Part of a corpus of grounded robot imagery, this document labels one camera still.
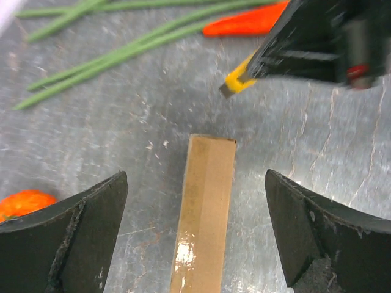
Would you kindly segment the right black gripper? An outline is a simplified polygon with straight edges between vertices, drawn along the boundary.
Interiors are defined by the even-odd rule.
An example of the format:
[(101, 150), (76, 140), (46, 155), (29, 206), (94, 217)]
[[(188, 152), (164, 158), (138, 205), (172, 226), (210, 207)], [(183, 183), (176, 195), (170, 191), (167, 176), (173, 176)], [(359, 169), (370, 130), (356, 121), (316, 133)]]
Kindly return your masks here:
[(387, 71), (390, 1), (290, 1), (247, 64), (247, 76), (344, 83), (341, 25), (349, 86), (369, 89)]

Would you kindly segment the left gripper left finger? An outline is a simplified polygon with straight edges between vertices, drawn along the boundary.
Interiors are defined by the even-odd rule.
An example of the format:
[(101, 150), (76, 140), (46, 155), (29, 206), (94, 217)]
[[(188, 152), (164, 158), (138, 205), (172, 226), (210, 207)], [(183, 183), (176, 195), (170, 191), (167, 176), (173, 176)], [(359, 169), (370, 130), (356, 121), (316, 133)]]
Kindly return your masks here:
[(103, 292), (128, 195), (121, 171), (1, 223), (1, 292)]

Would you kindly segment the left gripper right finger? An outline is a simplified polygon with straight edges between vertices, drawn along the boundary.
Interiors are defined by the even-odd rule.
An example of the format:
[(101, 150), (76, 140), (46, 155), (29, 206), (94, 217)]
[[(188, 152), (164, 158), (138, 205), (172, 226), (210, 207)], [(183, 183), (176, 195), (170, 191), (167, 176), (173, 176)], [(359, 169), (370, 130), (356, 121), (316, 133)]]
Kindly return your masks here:
[(390, 292), (390, 221), (275, 170), (265, 191), (285, 282), (295, 292)]

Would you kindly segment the yellow utility knife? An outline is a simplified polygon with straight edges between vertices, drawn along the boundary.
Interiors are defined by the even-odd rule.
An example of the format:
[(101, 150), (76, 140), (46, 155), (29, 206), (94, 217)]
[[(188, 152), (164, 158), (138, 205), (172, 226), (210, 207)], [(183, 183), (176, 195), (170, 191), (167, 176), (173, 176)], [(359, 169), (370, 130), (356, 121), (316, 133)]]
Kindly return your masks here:
[(247, 74), (247, 65), (251, 61), (253, 54), (248, 56), (239, 66), (227, 75), (219, 91), (224, 98), (230, 98), (236, 93), (253, 86), (257, 80)]

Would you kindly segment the brown cardboard express box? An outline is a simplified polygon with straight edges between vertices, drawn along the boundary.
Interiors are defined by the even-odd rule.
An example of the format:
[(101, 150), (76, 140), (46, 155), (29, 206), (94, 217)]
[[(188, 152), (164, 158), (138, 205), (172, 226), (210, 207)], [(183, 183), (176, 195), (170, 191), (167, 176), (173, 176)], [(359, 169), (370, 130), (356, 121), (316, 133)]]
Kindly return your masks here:
[(220, 292), (234, 175), (233, 139), (189, 139), (171, 292)]

